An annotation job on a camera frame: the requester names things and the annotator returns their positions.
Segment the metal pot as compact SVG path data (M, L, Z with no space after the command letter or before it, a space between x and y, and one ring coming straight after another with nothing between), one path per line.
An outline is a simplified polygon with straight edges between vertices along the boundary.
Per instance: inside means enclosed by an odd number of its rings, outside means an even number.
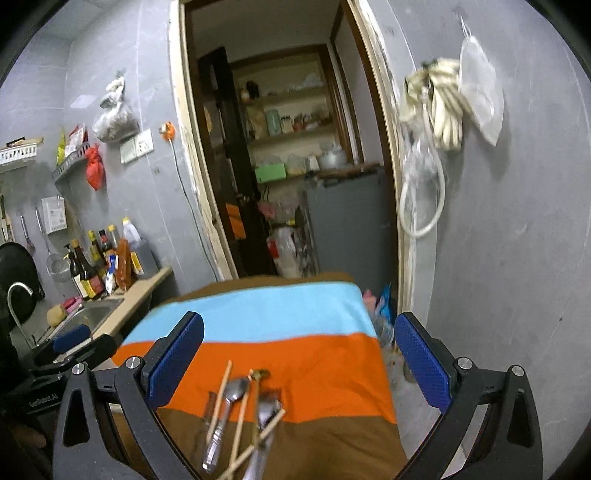
M339 145L332 146L318 157L318 166L322 170L332 170L345 167L348 164L346 151Z

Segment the dark soy sauce bottle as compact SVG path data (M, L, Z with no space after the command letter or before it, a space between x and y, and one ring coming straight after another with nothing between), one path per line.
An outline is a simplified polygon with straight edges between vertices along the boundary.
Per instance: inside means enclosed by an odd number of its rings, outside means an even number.
M87 297L91 300L99 299L104 293L104 285L94 267L87 261L79 242L71 241L76 260L80 268L80 280L85 288Z

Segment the steel spoon with patterned handle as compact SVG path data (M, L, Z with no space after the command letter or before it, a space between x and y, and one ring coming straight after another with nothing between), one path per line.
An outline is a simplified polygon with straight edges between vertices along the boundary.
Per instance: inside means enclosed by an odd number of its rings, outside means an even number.
M222 393L221 413L215 422L214 431L211 439L206 442L204 460L201 467L207 474L212 474L217 466L219 456L221 456L221 447L226 424L228 423L231 407L235 402L242 399L246 388L249 386L249 377L242 376L229 380L226 383Z

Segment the hanging white cotton gloves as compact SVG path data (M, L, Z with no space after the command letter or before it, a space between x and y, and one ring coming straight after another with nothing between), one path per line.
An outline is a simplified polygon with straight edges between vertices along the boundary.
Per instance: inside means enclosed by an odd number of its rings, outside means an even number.
M446 151L461 149L463 117L470 112L459 83L460 62L448 58L423 63L404 80L401 120L410 123L426 113L435 145Z

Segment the chrome faucet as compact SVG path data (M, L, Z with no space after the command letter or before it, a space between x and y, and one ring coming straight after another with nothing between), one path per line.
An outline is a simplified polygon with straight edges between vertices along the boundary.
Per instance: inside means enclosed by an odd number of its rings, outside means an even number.
M15 322L15 325L16 325L18 331L20 332L20 334L22 335L27 347L30 350L32 350L36 346L35 341L33 340L33 338L29 334L26 333L26 331L23 327L23 316L24 316L24 313L27 312L27 307L22 307L20 305L19 301L15 300L15 295L16 295L17 291L24 292L28 296L29 300L33 300L34 299L33 290L31 287L29 287L25 283L17 281L17 282L14 282L10 285L7 295L6 295L6 301L7 301L9 313L12 316L12 318Z

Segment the mesh strainer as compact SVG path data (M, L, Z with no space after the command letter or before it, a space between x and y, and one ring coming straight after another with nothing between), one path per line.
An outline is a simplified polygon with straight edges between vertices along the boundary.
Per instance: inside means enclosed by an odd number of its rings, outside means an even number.
M38 230L42 236L46 249L46 270L54 282L65 283L70 279L69 263L62 255L53 253L45 233L41 215L37 207L34 208Z

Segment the stainless steel sink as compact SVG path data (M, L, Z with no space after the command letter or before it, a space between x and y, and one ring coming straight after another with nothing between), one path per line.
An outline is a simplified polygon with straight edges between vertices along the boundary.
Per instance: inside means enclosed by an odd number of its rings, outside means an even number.
M86 325L91 331L91 336L94 336L102 329L103 325L122 303L122 298L83 303L76 311L54 328L49 333L47 339L53 340L79 325Z

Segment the grey cabinet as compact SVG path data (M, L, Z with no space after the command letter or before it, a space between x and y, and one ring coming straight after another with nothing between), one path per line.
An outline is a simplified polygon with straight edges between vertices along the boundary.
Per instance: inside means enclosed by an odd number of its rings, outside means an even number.
M374 294L398 278L396 222L382 169L304 189L305 219L318 271L350 275Z

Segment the hanging grey filled bag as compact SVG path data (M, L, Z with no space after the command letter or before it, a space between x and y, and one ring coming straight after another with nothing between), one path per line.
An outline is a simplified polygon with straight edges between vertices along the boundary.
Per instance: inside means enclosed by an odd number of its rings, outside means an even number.
M125 78L117 76L106 86L106 93L99 102L101 113L92 131L102 143L116 143L138 132L138 120L125 103L125 86Z

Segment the striped blue orange brown cloth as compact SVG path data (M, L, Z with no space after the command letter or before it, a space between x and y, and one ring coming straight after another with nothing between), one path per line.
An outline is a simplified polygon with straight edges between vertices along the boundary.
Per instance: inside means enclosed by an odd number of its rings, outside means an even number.
M266 369L262 390L284 414L267 479L392 479L406 464L386 366L358 286L345 274L218 282L152 309L114 354L142 356L183 315L204 319L204 341L158 417L194 467L204 413L223 378Z

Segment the wooden door frame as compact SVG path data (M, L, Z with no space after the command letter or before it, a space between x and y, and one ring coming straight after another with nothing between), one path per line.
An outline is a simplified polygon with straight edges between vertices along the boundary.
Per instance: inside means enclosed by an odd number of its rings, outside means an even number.
M188 166L192 198L197 201L197 230L205 236L206 258L212 261L214 277L231 280L238 276L235 261L229 253L228 240L218 229L219 215L209 179L204 144L200 139L192 71L187 40L189 9L194 1L172 1L168 14L168 52L170 81L176 110L178 135ZM353 32L356 48L362 58L370 87L370 97L377 113L378 130L385 168L392 184L394 210L400 214L402 193L402 163L399 88L388 55L386 40L379 19L370 1L339 3Z

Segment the orange wall plug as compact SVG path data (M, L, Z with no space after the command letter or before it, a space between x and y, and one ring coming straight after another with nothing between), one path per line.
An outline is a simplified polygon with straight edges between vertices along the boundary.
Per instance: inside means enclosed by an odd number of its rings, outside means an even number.
M166 121L159 127L160 136L168 142L172 142L176 136L174 125Z

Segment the white wall box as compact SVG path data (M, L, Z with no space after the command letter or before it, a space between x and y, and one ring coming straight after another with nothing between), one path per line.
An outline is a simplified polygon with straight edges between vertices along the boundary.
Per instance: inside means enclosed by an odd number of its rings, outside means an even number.
M65 200L61 196L46 197L41 200L43 225L47 234L67 229Z

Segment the beige kitchen counter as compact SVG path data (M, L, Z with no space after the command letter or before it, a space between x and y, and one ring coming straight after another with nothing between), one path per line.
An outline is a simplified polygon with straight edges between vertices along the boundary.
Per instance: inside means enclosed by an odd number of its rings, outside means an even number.
M114 314L103 325L102 329L99 330L96 335L90 336L90 338L94 339L102 334L108 334L115 339L118 345L120 345L133 326L149 310L152 294L171 275L172 269L170 267L162 267L158 273L151 278L147 280L137 280L126 292L117 290L113 295L100 299L122 298L123 303L115 310ZM38 345L39 348L43 348L49 341L51 341L48 340L47 337L53 329L54 328L51 328L41 337Z

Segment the black pan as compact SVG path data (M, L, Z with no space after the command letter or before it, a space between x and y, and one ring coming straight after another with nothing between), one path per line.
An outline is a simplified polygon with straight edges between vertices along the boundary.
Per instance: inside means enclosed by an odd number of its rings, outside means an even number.
M23 323L32 316L37 303L45 297L40 278L33 257L22 245L15 242L6 242L1 245L1 317L13 319L9 313L6 295L10 285L20 281L32 288L34 299L29 300L28 296L17 291L15 300L19 301L22 307L27 307L24 313Z

